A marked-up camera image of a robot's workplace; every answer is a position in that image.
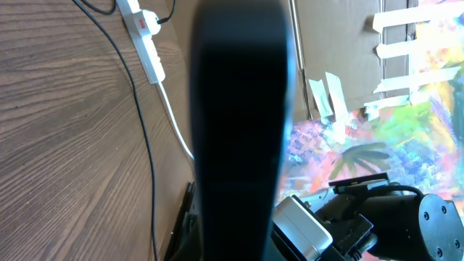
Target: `black object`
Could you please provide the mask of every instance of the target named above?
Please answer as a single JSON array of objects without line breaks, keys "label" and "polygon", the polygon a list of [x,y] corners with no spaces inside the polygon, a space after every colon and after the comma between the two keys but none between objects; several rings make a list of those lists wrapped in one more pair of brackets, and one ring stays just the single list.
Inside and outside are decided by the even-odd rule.
[{"label": "black object", "polygon": [[455,241],[464,240],[464,228],[453,202],[429,194],[378,196],[368,199],[360,213],[375,224],[378,243],[369,251],[392,260],[459,260],[463,250]]},{"label": "black object", "polygon": [[182,247],[182,244],[186,244],[185,241],[187,238],[195,238],[195,235],[191,234],[191,221],[196,220],[197,213],[195,213],[194,208],[196,202],[194,199],[196,198],[195,193],[196,186],[195,183],[188,183],[186,192],[182,198],[182,205],[177,215],[177,219],[175,221],[173,232],[171,233],[171,239],[167,246],[166,254],[165,254],[165,261],[170,260],[175,253]]},{"label": "black object", "polygon": [[203,1],[191,38],[204,260],[261,260],[291,127],[291,28],[278,1]]},{"label": "black object", "polygon": [[354,249],[356,246],[361,247],[361,242],[369,237],[372,228],[373,224],[362,215],[351,220],[326,225],[326,229],[332,235],[333,246],[339,250],[342,256],[356,250]]},{"label": "black object", "polygon": [[200,240],[199,223],[196,222],[184,243],[169,259],[171,261],[199,261],[202,257],[202,242]]},{"label": "black object", "polygon": [[[390,183],[388,177],[382,178],[382,175],[331,185],[336,187],[339,195],[316,215],[330,222],[326,228],[333,237],[331,248],[335,248],[344,260],[356,260],[358,256],[354,252],[345,252],[345,246],[339,243],[340,238],[347,235],[343,231],[350,229],[350,233],[355,233],[352,230],[354,226],[345,225],[345,229],[337,226],[357,217],[364,217],[372,223],[370,234],[376,236],[375,243],[373,238],[367,238],[364,246],[348,244],[357,245],[360,254],[368,250],[385,260],[461,261],[463,258],[459,242],[464,240],[464,227],[453,202],[446,202],[433,194],[424,196],[418,189]],[[416,195],[398,194],[396,191],[411,191]],[[328,249],[322,256],[322,260],[337,258],[340,257],[333,249]]]},{"label": "black object", "polygon": [[154,261],[158,261],[158,251],[157,251],[157,240],[156,240],[156,236],[155,236],[155,232],[154,232],[154,205],[155,205],[155,189],[156,189],[156,179],[155,179],[155,175],[154,175],[154,159],[153,159],[153,154],[152,154],[152,147],[150,146],[150,140],[149,140],[149,137],[148,137],[148,133],[146,132],[146,128],[145,128],[145,121],[144,121],[144,116],[142,115],[142,111],[141,111],[141,107],[140,107],[140,103],[138,102],[138,94],[137,94],[137,88],[136,88],[136,84],[134,83],[133,81],[133,77],[132,77],[132,73],[131,73],[131,70],[129,70],[129,67],[127,65],[127,63],[125,62],[124,60],[124,57],[123,55],[121,54],[119,48],[117,47],[116,43],[113,41],[113,39],[111,38],[111,36],[109,36],[108,32],[102,27],[102,25],[100,25],[100,23],[95,19],[95,17],[92,16],[92,14],[90,14],[79,2],[78,0],[72,0],[72,2],[74,2],[74,4],[76,6],[79,7],[79,9],[87,15],[87,17],[92,20],[92,22],[94,22],[94,24],[100,29],[100,31],[107,37],[108,41],[111,43],[111,45],[113,46],[113,48],[115,49],[117,55],[119,56],[119,58],[121,59],[121,62],[122,64],[124,65],[124,68],[126,70],[126,72],[128,73],[129,75],[129,80],[130,80],[130,84],[132,85],[132,91],[133,91],[133,98],[135,99],[136,101],[136,107],[137,107],[137,113],[138,113],[138,117],[140,118],[140,124],[141,124],[141,127],[142,127],[142,131],[144,132],[144,138],[145,138],[145,144],[146,144],[146,149],[148,151],[148,156],[149,156],[149,160],[150,160],[150,170],[152,171],[152,200],[153,200],[153,207],[152,207],[152,224],[151,224],[151,229],[152,229],[152,245],[153,245],[153,253],[154,253]]}]

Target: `black cable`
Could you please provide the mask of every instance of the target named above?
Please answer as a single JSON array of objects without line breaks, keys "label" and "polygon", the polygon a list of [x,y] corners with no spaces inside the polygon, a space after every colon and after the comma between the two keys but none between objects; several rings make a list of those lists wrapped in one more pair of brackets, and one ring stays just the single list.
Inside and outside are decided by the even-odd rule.
[{"label": "black cable", "polygon": [[134,99],[136,100],[136,106],[137,106],[137,112],[138,112],[138,116],[140,117],[140,123],[142,125],[142,130],[144,131],[144,137],[145,137],[145,143],[146,143],[146,148],[148,150],[148,155],[149,155],[149,159],[150,159],[150,166],[152,168],[152,186],[153,186],[153,189],[152,189],[152,198],[153,198],[153,207],[152,207],[152,240],[153,240],[153,253],[154,253],[154,260],[155,261],[158,261],[158,252],[157,252],[157,242],[156,242],[156,236],[155,236],[155,233],[154,233],[154,205],[155,205],[155,201],[154,201],[154,196],[155,196],[155,188],[156,188],[156,184],[155,184],[155,177],[154,177],[154,160],[153,160],[153,154],[152,154],[152,148],[150,147],[150,141],[149,141],[149,137],[148,137],[148,133],[146,132],[146,128],[145,128],[145,122],[144,122],[144,117],[142,116],[142,111],[140,109],[140,104],[138,102],[138,95],[137,95],[137,89],[136,89],[136,84],[134,83],[133,81],[133,77],[132,77],[132,73],[131,71],[129,70],[129,67],[128,65],[125,63],[125,60],[124,60],[124,57],[123,55],[121,54],[119,48],[116,46],[116,43],[113,41],[113,39],[111,38],[111,36],[109,36],[109,34],[106,32],[106,30],[95,20],[95,18],[78,2],[78,0],[72,0],[74,2],[75,5],[77,5],[80,10],[82,10],[82,12],[84,12],[84,14],[87,15],[88,18],[90,18],[90,20],[92,20],[92,22],[94,22],[94,24],[102,31],[102,33],[108,38],[108,41],[113,45],[113,47],[115,48],[115,51],[117,52],[117,55],[119,56],[119,58],[121,59],[121,62],[123,63],[124,65],[124,68],[125,70],[128,72],[128,75],[129,75],[129,79],[130,79],[130,83],[132,84],[132,89],[133,89],[133,97]]},{"label": "black cable", "polygon": [[174,9],[175,9],[175,0],[173,0],[173,8],[171,9],[171,13],[169,14],[169,16],[165,17],[165,18],[162,18],[162,19],[159,19],[158,20],[158,25],[161,25],[161,24],[169,21],[169,19],[171,19],[171,17],[173,16]]},{"label": "black cable", "polygon": [[356,198],[353,203],[344,211],[344,219],[351,219],[352,216],[356,213],[357,209],[360,207],[362,203],[374,196],[384,196],[385,194],[393,191],[410,191],[417,194],[418,199],[423,198],[423,193],[419,189],[412,187],[412,186],[378,186],[372,188],[370,191],[367,191],[365,194]]},{"label": "black cable", "polygon": [[87,0],[82,0],[82,2],[90,9],[94,10],[95,12],[102,14],[102,15],[112,15],[116,11],[116,0],[113,0],[113,7],[109,11],[103,11],[101,9],[96,8],[93,4],[87,2]]}]

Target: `electrical cord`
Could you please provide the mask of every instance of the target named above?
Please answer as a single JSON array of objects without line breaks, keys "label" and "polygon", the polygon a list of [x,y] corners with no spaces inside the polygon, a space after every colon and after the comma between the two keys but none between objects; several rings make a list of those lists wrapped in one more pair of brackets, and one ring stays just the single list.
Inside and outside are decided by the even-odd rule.
[{"label": "electrical cord", "polygon": [[127,63],[125,62],[124,60],[124,57],[123,55],[121,54],[119,48],[116,46],[116,43],[113,41],[113,39],[111,38],[111,36],[109,36],[108,32],[100,25],[100,23],[78,2],[78,0],[72,0],[74,2],[74,4],[76,6],[79,7],[80,10],[82,10],[82,12],[84,12],[84,14],[87,15],[88,18],[90,18],[90,20],[92,20],[92,22],[94,22],[94,24],[100,29],[100,31],[108,38],[108,41],[113,45],[113,48],[115,49],[115,51],[117,52],[117,55],[119,56],[119,58],[121,59],[121,62],[123,63],[124,65],[124,68],[125,70],[127,71],[128,75],[129,75],[129,79],[130,79],[130,83],[132,84],[132,89],[133,89],[133,97],[135,99],[135,102],[136,102],[136,107],[137,107],[137,112],[138,112],[138,116],[140,117],[140,123],[141,123],[141,126],[142,126],[142,131],[144,132],[144,138],[145,138],[145,143],[146,143],[146,148],[148,150],[148,155],[149,155],[149,160],[150,160],[150,167],[152,169],[152,186],[153,186],[153,189],[152,189],[152,200],[153,200],[153,207],[152,207],[152,242],[153,242],[153,253],[154,253],[154,260],[155,261],[158,261],[158,252],[157,252],[157,242],[156,242],[156,236],[155,236],[155,233],[154,233],[154,205],[155,205],[155,189],[156,189],[156,183],[155,183],[155,176],[154,176],[154,159],[153,159],[153,154],[152,154],[152,148],[150,147],[150,141],[149,141],[149,137],[148,137],[148,133],[146,131],[146,127],[145,127],[145,122],[144,122],[144,117],[142,116],[142,111],[141,111],[141,107],[140,107],[140,103],[138,102],[138,95],[137,95],[137,89],[136,89],[136,84],[134,83],[133,81],[133,77],[132,77],[132,73],[131,71],[129,70],[129,67],[127,65]]},{"label": "electrical cord", "polygon": [[175,121],[173,110],[171,109],[171,104],[169,103],[169,99],[167,98],[165,87],[162,85],[161,82],[158,83],[158,87],[159,87],[159,89],[161,91],[162,97],[165,100],[166,107],[167,107],[167,112],[168,112],[170,121],[171,121],[171,123],[172,123],[172,125],[174,127],[174,132],[175,132],[175,134],[177,136],[177,139],[180,141],[180,143],[181,143],[181,145],[183,147],[183,150],[190,156],[190,158],[195,160],[193,154],[190,152],[190,149],[187,147],[186,142],[182,138],[182,134],[181,134],[181,131],[179,130],[179,127],[177,126],[177,122]]},{"label": "electrical cord", "polygon": [[87,0],[82,0],[82,2],[90,9],[94,10],[95,12],[102,14],[102,15],[112,15],[116,11],[116,0],[113,0],[113,7],[109,11],[103,11],[101,9],[96,8],[93,4],[87,2]]},{"label": "electrical cord", "polygon": [[165,17],[165,18],[162,18],[162,19],[159,19],[158,20],[158,25],[164,24],[165,22],[169,21],[169,19],[171,19],[171,17],[173,16],[174,9],[175,9],[175,0],[173,0],[173,8],[171,9],[171,13],[169,14],[169,16]]},{"label": "electrical cord", "polygon": [[396,185],[396,186],[378,186],[372,188],[370,191],[366,192],[365,195],[361,198],[362,200],[366,200],[373,196],[383,196],[389,192],[394,191],[409,191],[417,194],[420,198],[423,198],[423,193],[418,188],[412,186],[403,186],[403,185]]}]

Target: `power strip switch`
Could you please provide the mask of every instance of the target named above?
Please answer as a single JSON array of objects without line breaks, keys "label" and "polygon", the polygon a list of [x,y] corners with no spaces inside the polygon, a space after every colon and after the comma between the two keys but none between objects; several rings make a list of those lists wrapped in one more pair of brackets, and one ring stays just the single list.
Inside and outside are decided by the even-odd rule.
[{"label": "power strip switch", "polygon": [[152,11],[140,9],[137,0],[116,0],[116,2],[148,81],[151,84],[162,82],[166,74],[152,40],[152,36],[161,30],[161,25],[157,22],[158,16]]}]

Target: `cardboard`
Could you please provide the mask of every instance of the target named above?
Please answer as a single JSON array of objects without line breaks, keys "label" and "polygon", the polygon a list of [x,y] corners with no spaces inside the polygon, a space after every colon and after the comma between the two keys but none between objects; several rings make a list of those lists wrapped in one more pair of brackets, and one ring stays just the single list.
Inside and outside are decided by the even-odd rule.
[{"label": "cardboard", "polygon": [[[306,78],[340,78],[348,110],[380,98],[373,90],[381,81],[381,65],[373,50],[381,35],[365,30],[368,17],[380,12],[379,1],[295,0]],[[308,90],[309,107],[315,106]]]},{"label": "cardboard", "polygon": [[[409,94],[407,89],[373,93],[381,79],[408,74],[407,55],[379,59],[374,50],[379,44],[413,40],[414,25],[388,27],[379,34],[369,30],[366,21],[375,13],[416,7],[417,0],[294,2],[307,80],[323,79],[329,93],[325,73],[338,76],[349,111],[363,108],[364,103]],[[317,118],[318,108],[309,86],[307,95],[310,114]]]}]

